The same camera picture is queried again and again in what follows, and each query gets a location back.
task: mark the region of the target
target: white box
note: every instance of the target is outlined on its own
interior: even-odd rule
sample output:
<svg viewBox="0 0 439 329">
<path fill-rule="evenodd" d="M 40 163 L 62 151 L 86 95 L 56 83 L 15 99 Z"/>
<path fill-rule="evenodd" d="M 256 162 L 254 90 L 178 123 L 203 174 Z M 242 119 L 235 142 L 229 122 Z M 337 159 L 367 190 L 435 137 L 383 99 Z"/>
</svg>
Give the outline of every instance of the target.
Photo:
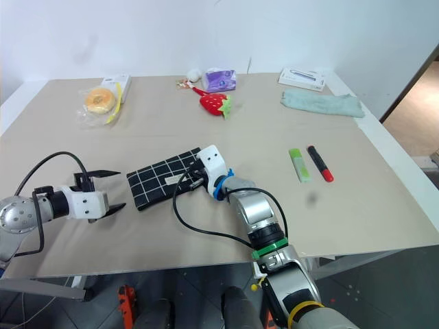
<svg viewBox="0 0 439 329">
<path fill-rule="evenodd" d="M 128 74 L 113 75 L 111 77 L 105 77 L 101 86 L 114 86 L 116 82 L 119 82 L 122 89 L 121 103 L 125 103 L 126 95 L 128 94 L 128 89 L 131 85 L 131 77 Z"/>
<path fill-rule="evenodd" d="M 287 84 L 305 89 L 322 91 L 324 88 L 323 75 L 311 71 L 299 71 L 285 67 L 279 76 L 279 84 Z"/>
</svg>

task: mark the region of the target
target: red marker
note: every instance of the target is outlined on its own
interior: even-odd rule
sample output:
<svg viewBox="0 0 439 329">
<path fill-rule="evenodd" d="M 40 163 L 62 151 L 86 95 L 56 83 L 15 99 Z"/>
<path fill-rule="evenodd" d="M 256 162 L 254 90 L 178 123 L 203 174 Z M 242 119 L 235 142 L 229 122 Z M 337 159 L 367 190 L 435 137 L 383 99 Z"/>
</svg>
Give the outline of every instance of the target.
<svg viewBox="0 0 439 329">
<path fill-rule="evenodd" d="M 308 146 L 308 153 L 311 156 L 311 159 L 313 159 L 314 163 L 317 166 L 317 169 L 319 172 L 321 172 L 324 180 L 327 182 L 332 182 L 334 180 L 334 177 L 332 176 L 332 173 L 329 171 L 328 167 L 323 162 L 322 158 L 320 157 L 319 153 L 317 153 L 316 148 L 311 145 Z"/>
</svg>

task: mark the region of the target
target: black cable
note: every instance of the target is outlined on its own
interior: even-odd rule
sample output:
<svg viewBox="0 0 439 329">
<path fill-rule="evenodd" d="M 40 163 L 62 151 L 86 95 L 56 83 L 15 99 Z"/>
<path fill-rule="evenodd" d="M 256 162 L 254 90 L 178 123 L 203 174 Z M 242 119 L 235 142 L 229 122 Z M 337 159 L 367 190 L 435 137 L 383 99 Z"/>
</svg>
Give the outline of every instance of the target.
<svg viewBox="0 0 439 329">
<path fill-rule="evenodd" d="M 270 197 L 271 200 L 273 200 L 273 202 L 276 204 L 277 208 L 279 209 L 279 212 L 281 213 L 282 216 L 282 220 L 283 220 L 283 229 L 285 231 L 285 237 L 288 239 L 288 225 L 287 225 L 287 219 L 285 218 L 285 213 L 283 212 L 283 209 L 281 207 L 281 205 L 279 204 L 279 202 L 276 200 L 276 198 L 273 196 L 273 194 L 271 194 L 270 192 L 267 192 L 266 190 L 263 190 L 262 188 L 257 188 L 257 187 L 242 187 L 242 188 L 236 188 L 235 190 L 229 190 L 227 191 L 224 196 L 228 196 L 231 193 L 234 192 L 240 192 L 240 191 L 256 191 L 256 192 L 261 192 L 267 196 Z"/>
<path fill-rule="evenodd" d="M 82 175 L 84 176 L 84 179 L 88 181 L 88 173 L 87 173 L 87 170 L 85 169 L 84 165 L 82 164 L 81 160 L 75 154 L 72 154 L 72 153 L 67 152 L 67 151 L 59 151 L 59 152 L 51 154 L 50 156 L 47 156 L 46 158 L 42 159 L 39 163 L 37 163 L 35 165 L 35 167 L 32 168 L 32 170 L 26 175 L 26 177 L 24 177 L 23 181 L 20 183 L 19 187 L 15 191 L 14 195 L 20 195 L 21 190 L 23 190 L 23 187 L 25 186 L 27 181 L 31 178 L 31 176 L 35 173 L 35 171 L 37 171 L 43 164 L 45 164 L 50 159 L 55 158 L 56 156 L 61 156 L 61 155 L 66 155 L 66 156 L 72 157 L 77 162 L 77 164 L 80 166 L 81 171 L 82 171 Z"/>
<path fill-rule="evenodd" d="M 38 197 L 36 196 L 36 191 L 32 192 L 32 200 L 34 201 L 35 212 L 36 212 L 36 223 L 38 225 L 38 233 L 40 234 L 40 247 L 37 250 L 32 250 L 31 252 L 19 252 L 18 254 L 15 254 L 14 257 L 37 254 L 44 249 L 43 220 L 41 219 L 40 205 L 38 203 Z"/>
<path fill-rule="evenodd" d="M 184 180 L 184 178 L 187 176 L 187 174 L 190 172 L 191 169 L 192 169 L 192 165 L 188 169 L 186 169 L 185 173 L 182 174 L 182 176 L 180 177 L 180 179 L 177 182 L 176 188 L 174 190 L 174 194 L 172 195 L 172 206 L 174 207 L 174 212 L 176 213 L 176 216 L 177 216 L 178 220 L 181 222 L 181 224 L 183 224 L 184 226 L 186 226 L 190 230 L 193 230 L 193 231 L 196 231 L 196 232 L 199 232 L 199 233 L 204 233 L 204 234 L 210 234 L 210 235 L 222 236 L 224 238 L 229 238 L 229 239 L 238 241 L 238 242 L 242 243 L 243 245 L 246 245 L 249 248 L 252 248 L 252 245 L 249 242 L 247 242 L 247 241 L 245 241 L 245 240 L 243 240 L 241 238 L 238 238 L 237 236 L 233 236 L 233 235 L 226 234 L 226 233 L 201 230 L 199 228 L 195 228 L 195 227 L 189 225 L 188 223 L 186 223 L 183 220 L 183 218 L 180 216 L 180 213 L 178 212 L 178 209 L 177 209 L 177 202 L 176 202 L 177 201 L 177 190 L 178 190 L 178 187 L 180 187 L 181 182 Z"/>
</svg>

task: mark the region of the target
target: strawberry toy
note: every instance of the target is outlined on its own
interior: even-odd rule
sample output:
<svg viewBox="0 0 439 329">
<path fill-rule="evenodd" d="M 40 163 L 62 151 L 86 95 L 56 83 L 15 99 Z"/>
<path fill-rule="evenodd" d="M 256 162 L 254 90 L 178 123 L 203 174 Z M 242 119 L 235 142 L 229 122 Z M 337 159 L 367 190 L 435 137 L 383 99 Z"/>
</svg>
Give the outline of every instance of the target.
<svg viewBox="0 0 439 329">
<path fill-rule="evenodd" d="M 229 118 L 231 102 L 228 95 L 217 93 L 209 94 L 197 87 L 192 86 L 191 88 L 201 96 L 200 103 L 207 112 L 213 115 L 222 114 L 225 119 Z"/>
</svg>

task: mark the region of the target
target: purple package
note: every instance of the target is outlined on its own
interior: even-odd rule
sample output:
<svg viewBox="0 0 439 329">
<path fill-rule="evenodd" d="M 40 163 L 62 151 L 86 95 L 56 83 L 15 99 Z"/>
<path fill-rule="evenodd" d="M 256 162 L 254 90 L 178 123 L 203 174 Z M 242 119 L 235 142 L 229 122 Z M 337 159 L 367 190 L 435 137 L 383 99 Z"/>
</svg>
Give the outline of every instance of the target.
<svg viewBox="0 0 439 329">
<path fill-rule="evenodd" d="M 203 86 L 208 93 L 236 89 L 235 70 L 206 72 L 202 76 Z"/>
</svg>

